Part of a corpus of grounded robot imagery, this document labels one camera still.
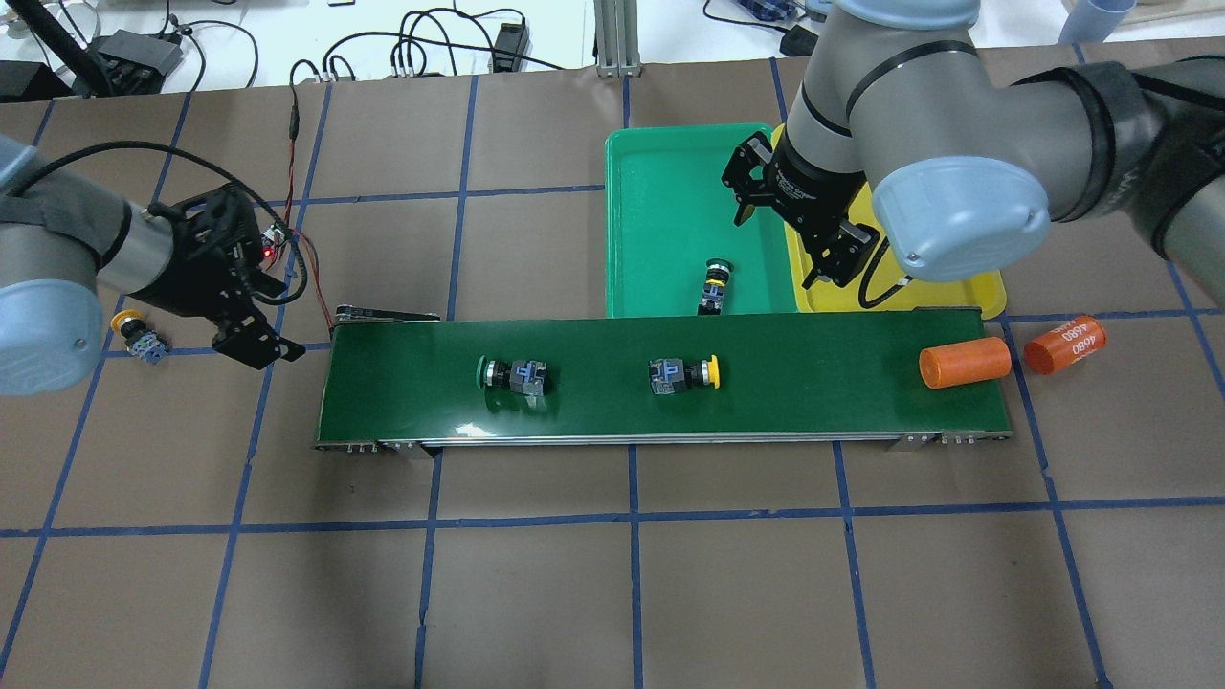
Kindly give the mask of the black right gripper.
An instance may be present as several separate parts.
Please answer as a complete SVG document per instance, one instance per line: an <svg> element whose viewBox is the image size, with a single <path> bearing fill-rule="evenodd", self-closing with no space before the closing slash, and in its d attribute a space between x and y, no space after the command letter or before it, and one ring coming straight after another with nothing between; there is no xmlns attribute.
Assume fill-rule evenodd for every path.
<svg viewBox="0 0 1225 689"><path fill-rule="evenodd" d="M862 191L862 170L824 170L801 161L791 140L778 143L763 132L748 135L726 162L722 181L737 202L733 222L744 226L758 208L774 208L800 235L813 266L801 287L828 280L846 287L867 266L880 261L882 232L853 224L849 208Z"/></svg>

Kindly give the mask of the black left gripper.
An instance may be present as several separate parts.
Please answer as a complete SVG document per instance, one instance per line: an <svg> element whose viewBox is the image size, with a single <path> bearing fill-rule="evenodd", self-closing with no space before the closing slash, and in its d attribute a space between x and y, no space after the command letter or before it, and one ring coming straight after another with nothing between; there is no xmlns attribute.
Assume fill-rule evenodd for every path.
<svg viewBox="0 0 1225 689"><path fill-rule="evenodd" d="M276 298L287 284L261 270L261 227L246 192L224 184L172 206L154 204L149 215L169 222L172 255L145 287L145 304L178 318L209 319L217 326L212 349L245 367L266 369L306 352L255 306L254 295Z"/></svg>

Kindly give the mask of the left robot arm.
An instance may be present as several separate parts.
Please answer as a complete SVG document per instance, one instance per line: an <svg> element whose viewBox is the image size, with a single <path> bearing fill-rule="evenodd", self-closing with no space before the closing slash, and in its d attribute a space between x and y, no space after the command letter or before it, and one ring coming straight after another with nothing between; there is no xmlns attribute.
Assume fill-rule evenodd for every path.
<svg viewBox="0 0 1225 689"><path fill-rule="evenodd" d="M4 395L74 387L93 370L103 353L98 283L214 322L212 348L245 367L303 356L303 345L281 336L261 310L303 291L261 267L255 211L267 202L258 192L225 173L209 192L140 206L69 169L92 154L142 148L160 143L96 143L42 161L31 145L2 139Z"/></svg>

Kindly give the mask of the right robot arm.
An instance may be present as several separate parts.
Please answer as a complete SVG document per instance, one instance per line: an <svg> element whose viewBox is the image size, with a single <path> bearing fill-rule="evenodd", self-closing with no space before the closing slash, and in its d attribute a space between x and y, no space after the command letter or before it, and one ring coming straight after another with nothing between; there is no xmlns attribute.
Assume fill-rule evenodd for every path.
<svg viewBox="0 0 1225 689"><path fill-rule="evenodd" d="M992 85L976 1L835 1L777 143L756 134L723 183L736 222L774 208L846 286L888 239L908 278L1014 264L1055 222L1129 215L1223 302L1223 56L1057 67Z"/></svg>

